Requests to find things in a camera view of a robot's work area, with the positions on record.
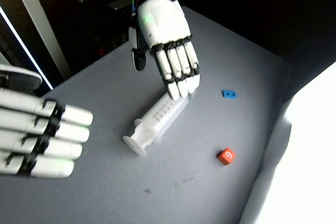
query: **syringe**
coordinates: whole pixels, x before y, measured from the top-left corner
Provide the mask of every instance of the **syringe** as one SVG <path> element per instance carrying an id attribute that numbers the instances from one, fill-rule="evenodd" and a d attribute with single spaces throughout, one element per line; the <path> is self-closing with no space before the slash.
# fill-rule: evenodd
<path id="1" fill-rule="evenodd" d="M 188 95 L 174 101 L 166 93 L 141 119 L 135 120 L 134 134 L 131 137 L 123 136 L 122 139 L 134 152 L 146 156 L 144 149 L 161 140 L 163 133 L 187 106 L 191 97 Z"/>

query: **plastic syringe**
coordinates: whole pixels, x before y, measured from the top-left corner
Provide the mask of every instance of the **plastic syringe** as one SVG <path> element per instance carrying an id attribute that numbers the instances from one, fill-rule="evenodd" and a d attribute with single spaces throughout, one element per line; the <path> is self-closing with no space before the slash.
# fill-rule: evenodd
<path id="1" fill-rule="evenodd" d="M 131 137 L 123 136 L 122 139 L 134 152 L 146 156 L 145 148 L 161 140 L 163 133 L 187 106 L 191 97 L 188 95 L 174 101 L 166 93 L 141 119 L 135 120 L 134 134 Z"/>

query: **white digit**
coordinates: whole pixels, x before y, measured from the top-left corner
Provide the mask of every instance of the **white digit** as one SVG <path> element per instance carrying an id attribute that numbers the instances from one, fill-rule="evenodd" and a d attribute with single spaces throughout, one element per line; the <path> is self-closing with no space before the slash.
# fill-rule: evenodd
<path id="1" fill-rule="evenodd" d="M 226 152 L 226 153 L 225 153 L 225 156 L 227 156 L 227 157 L 230 158 L 230 159 L 232 158 L 232 154 L 231 154 L 230 152 Z"/>

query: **blue block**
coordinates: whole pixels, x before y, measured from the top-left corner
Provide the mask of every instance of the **blue block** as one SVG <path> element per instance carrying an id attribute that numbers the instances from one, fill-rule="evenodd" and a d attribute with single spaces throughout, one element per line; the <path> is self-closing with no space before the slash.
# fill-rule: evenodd
<path id="1" fill-rule="evenodd" d="M 223 90 L 223 97 L 224 98 L 230 98 L 230 99 L 236 99 L 237 98 L 237 94 L 236 91 L 233 90 Z"/>

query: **back of robotic hand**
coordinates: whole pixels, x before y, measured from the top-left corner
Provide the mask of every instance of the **back of robotic hand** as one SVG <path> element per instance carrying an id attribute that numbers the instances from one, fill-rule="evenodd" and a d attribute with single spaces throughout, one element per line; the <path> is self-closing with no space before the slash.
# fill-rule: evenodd
<path id="1" fill-rule="evenodd" d="M 2 174 L 68 177 L 89 138 L 91 112 L 22 93 L 41 82 L 35 72 L 0 65 Z"/>
<path id="2" fill-rule="evenodd" d="M 132 12 L 129 41 L 135 69 L 144 69 L 149 50 L 173 100 L 194 93 L 199 86 L 200 68 L 179 2 L 139 0 Z"/>

